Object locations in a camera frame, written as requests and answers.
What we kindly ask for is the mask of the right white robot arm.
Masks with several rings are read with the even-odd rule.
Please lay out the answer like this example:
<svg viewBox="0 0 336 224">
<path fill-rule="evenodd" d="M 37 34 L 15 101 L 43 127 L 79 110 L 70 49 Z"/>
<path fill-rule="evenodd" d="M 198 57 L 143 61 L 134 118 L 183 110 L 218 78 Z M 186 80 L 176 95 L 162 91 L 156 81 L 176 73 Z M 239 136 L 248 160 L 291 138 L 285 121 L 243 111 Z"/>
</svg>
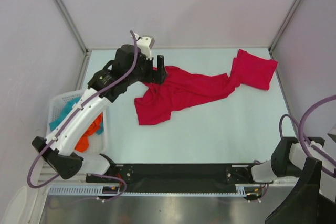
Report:
<svg viewBox="0 0 336 224">
<path fill-rule="evenodd" d="M 335 223 L 335 197 L 327 198 L 320 189 L 324 160 L 321 155 L 308 157 L 296 138 L 283 137 L 269 161 L 242 169 L 243 179 L 249 183 L 266 184 L 287 176 L 298 178 L 265 223 Z"/>
</svg>

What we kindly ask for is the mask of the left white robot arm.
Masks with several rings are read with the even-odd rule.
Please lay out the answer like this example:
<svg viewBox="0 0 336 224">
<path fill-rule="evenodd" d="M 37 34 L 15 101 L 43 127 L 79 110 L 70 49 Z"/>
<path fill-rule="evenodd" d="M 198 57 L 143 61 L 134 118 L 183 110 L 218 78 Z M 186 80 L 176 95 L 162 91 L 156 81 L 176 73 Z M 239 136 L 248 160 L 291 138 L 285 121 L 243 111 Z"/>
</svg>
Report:
<svg viewBox="0 0 336 224">
<path fill-rule="evenodd" d="M 118 96 L 136 82 L 163 84 L 167 77 L 163 55 L 147 57 L 144 49 L 123 45 L 116 50 L 115 58 L 96 72 L 88 82 L 78 103 L 64 120 L 46 137 L 35 137 L 33 147 L 40 157 L 62 179 L 78 173 L 98 174 L 105 182 L 115 178 L 113 161 L 104 154 L 77 154 L 75 147 L 94 120 Z"/>
</svg>

